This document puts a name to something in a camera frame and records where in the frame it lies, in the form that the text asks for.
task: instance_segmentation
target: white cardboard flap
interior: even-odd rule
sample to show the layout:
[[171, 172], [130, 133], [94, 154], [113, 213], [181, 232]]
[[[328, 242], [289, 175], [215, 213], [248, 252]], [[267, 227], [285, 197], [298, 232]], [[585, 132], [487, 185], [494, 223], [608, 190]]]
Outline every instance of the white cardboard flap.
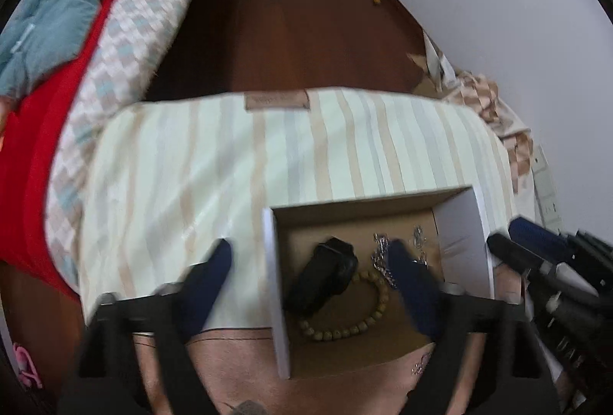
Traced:
[[270, 321], [273, 329], [273, 344], [277, 357], [277, 370], [281, 379], [289, 379], [289, 340], [285, 331], [285, 315], [283, 313], [283, 296], [281, 291], [281, 268], [277, 258], [277, 241], [275, 236], [275, 214], [271, 209], [262, 211], [264, 227], [264, 252], [266, 272], [269, 279]]
[[476, 297], [494, 298], [492, 260], [474, 189], [433, 208], [445, 282], [459, 284]]

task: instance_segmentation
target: cardboard box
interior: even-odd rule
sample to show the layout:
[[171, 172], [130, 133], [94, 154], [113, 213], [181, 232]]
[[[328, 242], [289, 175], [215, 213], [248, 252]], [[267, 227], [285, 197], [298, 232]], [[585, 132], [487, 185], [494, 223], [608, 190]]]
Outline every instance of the cardboard box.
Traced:
[[[316, 205], [267, 208], [263, 213], [270, 310], [279, 375], [309, 378], [382, 364], [415, 351], [429, 339], [405, 314], [398, 292], [390, 292], [383, 318], [361, 335], [332, 342], [304, 337], [298, 319], [283, 311], [290, 285], [313, 254], [331, 236], [353, 245], [359, 270], [373, 269], [374, 233], [399, 238], [413, 249], [413, 230], [424, 229], [428, 267], [436, 277], [462, 286], [469, 294], [493, 298], [492, 262], [485, 248], [488, 228], [473, 187]], [[377, 293], [366, 284], [350, 284], [312, 319], [314, 328], [344, 328], [375, 309]]]

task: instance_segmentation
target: blue blanket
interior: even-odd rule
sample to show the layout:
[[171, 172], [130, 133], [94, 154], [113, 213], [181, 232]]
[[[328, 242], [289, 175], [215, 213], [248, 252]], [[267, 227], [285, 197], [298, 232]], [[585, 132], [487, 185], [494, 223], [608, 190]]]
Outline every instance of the blue blanket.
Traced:
[[78, 56], [100, 0], [23, 0], [0, 34], [0, 96], [19, 101]]

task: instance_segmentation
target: wooden bead bracelet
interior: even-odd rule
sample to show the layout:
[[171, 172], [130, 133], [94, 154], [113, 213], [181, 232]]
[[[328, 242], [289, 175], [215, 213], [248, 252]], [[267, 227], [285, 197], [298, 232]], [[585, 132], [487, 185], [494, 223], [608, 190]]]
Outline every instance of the wooden bead bracelet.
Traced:
[[378, 271], [368, 270], [356, 272], [356, 274], [351, 278], [352, 283], [358, 283], [360, 280], [374, 284], [379, 293], [376, 310], [373, 311], [373, 313], [367, 317], [367, 319], [362, 320], [356, 325], [348, 328], [337, 328], [334, 330], [323, 331], [315, 330], [307, 320], [301, 320], [298, 325], [302, 329], [302, 333], [313, 341], [336, 341], [351, 337], [352, 335], [364, 333], [369, 329], [369, 326], [375, 325], [375, 323], [381, 319], [383, 313], [385, 313], [389, 302], [389, 289], [387, 287], [387, 282], [385, 282], [385, 279], [381, 277], [381, 274], [379, 274]]

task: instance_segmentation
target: black wallet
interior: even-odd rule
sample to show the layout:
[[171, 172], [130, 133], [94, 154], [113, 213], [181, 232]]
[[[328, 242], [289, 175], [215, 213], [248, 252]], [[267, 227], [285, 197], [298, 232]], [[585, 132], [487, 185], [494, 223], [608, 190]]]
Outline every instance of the black wallet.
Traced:
[[289, 289], [284, 309], [304, 318], [317, 313], [330, 297], [345, 291], [357, 265], [351, 244], [334, 237], [318, 244]]

